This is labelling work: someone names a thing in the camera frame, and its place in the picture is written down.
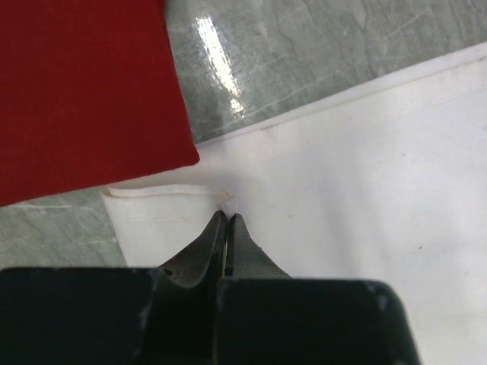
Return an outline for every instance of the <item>dark red towel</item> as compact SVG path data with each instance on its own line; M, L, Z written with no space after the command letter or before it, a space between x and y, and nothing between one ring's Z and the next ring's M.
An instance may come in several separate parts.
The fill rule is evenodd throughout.
M0 205L198 162L156 0L3 0Z

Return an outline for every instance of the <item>red fabric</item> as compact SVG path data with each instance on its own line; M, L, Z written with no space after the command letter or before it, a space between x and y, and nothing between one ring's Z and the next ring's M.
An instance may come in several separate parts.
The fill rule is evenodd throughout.
M3 0L0 205L198 162L156 0Z

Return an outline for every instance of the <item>white cloth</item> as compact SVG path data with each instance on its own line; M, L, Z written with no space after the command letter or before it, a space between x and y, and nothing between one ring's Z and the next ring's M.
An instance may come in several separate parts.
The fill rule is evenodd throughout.
M197 211L208 221L217 204L119 192L226 189L287 273L385 281L403 299L425 363L485 363L486 56L487 43L407 68L201 144L194 167L105 189L127 262L169 259L173 251L154 260L157 247L183 229L165 217ZM180 245L201 232L187 227Z

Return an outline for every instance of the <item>gray table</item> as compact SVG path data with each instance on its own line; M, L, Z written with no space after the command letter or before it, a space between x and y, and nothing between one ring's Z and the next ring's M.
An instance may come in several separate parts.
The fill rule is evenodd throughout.
M487 0L168 0L196 142L487 41ZM0 208L0 268L125 262L98 189Z

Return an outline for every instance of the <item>scratched surface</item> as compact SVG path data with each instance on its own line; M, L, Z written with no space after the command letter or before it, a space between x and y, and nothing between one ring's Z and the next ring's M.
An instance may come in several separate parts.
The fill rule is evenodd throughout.
M485 42L487 0L168 0L167 23L204 141ZM0 208L16 265L124 265L98 190Z

